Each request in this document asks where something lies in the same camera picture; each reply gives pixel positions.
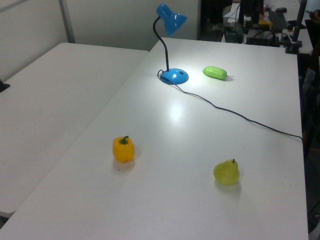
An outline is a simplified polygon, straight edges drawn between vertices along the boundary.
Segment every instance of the power cord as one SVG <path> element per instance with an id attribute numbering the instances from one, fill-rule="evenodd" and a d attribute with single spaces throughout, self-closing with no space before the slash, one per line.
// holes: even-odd
<path id="1" fill-rule="evenodd" d="M 163 71 L 162 69 L 160 69 L 160 70 L 158 71 L 157 77 L 159 78 L 159 80 L 160 80 L 160 75 L 159 75 L 160 72 L 164 72 L 164 71 Z M 265 128 L 267 128 L 267 129 L 270 129 L 270 130 L 275 131 L 275 132 L 280 133 L 280 134 L 284 134 L 284 135 L 292 136 L 292 137 L 295 137 L 295 138 L 299 138 L 301 141 L 303 141 L 302 137 L 300 137 L 300 136 L 298 136 L 298 135 L 294 135 L 294 134 L 290 134 L 290 133 L 287 133 L 287 132 L 284 132 L 284 131 L 277 130 L 277 129 L 275 129 L 275 128 L 272 128 L 272 127 L 270 127 L 270 126 L 264 125 L 264 124 L 262 124 L 262 123 L 260 123 L 260 122 L 255 121 L 255 120 L 251 120 L 251 119 L 249 119 L 249 118 L 247 118 L 247 117 L 245 117 L 245 116 L 243 116 L 243 115 L 241 115 L 240 113 L 237 113 L 237 112 L 235 112 L 235 111 L 229 110 L 229 109 L 227 109 L 227 108 L 223 108 L 223 107 L 216 106 L 216 105 L 214 105 L 212 102 L 210 102 L 209 100 L 205 99 L 204 97 L 202 97 L 202 96 L 200 96 L 200 95 L 197 95 L 197 94 L 194 94 L 194 93 L 192 93 L 192 92 L 186 92 L 186 91 L 182 90 L 178 85 L 176 85 L 176 84 L 175 84 L 174 82 L 172 82 L 171 80 L 168 79 L 168 81 L 171 82 L 171 83 L 174 85 L 174 86 L 173 86 L 173 85 L 168 84 L 170 87 L 173 87 L 173 88 L 179 90 L 180 92 L 182 92 L 182 93 L 184 93 L 184 94 L 186 94 L 186 95 L 190 95 L 190 96 L 193 96 L 193 97 L 195 97 L 195 98 L 201 99 L 201 100 L 207 102 L 208 104 L 212 105 L 212 106 L 215 107 L 216 109 L 223 110 L 223 111 L 227 111 L 227 112 L 229 112 L 229 113 L 238 115 L 239 117 L 247 120 L 248 122 L 251 122 L 251 123 L 254 123 L 254 124 L 258 124 L 258 125 L 260 125 L 260 126 L 262 126 L 262 127 L 265 127 Z"/>
<path id="2" fill-rule="evenodd" d="M 235 14 L 235 12 L 236 11 L 238 11 L 238 8 L 240 7 L 240 4 L 239 4 L 239 6 L 234 10 L 234 12 L 230 15 L 230 16 L 228 16 L 228 18 L 226 19 L 226 21 L 228 21 L 229 20 L 229 18 L 231 18 L 234 14 Z"/>

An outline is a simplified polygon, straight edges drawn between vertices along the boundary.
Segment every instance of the yellow bell pepper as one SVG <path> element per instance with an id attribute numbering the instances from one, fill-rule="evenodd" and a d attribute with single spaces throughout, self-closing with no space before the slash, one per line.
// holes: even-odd
<path id="1" fill-rule="evenodd" d="M 128 136 L 117 137 L 113 140 L 112 152 L 118 162 L 129 162 L 134 159 L 135 146 Z"/>

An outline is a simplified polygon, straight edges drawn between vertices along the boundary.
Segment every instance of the pepper stem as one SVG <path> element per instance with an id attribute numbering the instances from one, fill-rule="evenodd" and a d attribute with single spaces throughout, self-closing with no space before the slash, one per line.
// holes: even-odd
<path id="1" fill-rule="evenodd" d="M 129 138 L 129 136 L 125 136 L 123 139 L 120 140 L 121 144 L 128 144 L 127 138 Z"/>

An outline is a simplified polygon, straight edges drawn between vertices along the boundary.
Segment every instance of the green pear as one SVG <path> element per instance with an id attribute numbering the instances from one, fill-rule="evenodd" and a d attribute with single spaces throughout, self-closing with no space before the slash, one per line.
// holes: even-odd
<path id="1" fill-rule="evenodd" d="M 238 163 L 234 159 L 221 162 L 215 166 L 213 175 L 220 184 L 235 184 L 239 180 Z"/>

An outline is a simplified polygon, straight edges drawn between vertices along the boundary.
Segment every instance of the lamp base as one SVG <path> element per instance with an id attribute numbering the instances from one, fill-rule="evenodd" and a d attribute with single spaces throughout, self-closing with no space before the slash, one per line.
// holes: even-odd
<path id="1" fill-rule="evenodd" d="M 165 84 L 183 84 L 189 79 L 188 73 L 179 68 L 170 68 L 169 71 L 163 71 L 160 79 Z"/>
<path id="2" fill-rule="evenodd" d="M 8 87 L 10 87 L 9 84 L 3 83 L 3 82 L 0 80 L 0 93 L 3 92 L 4 90 L 6 90 Z"/>

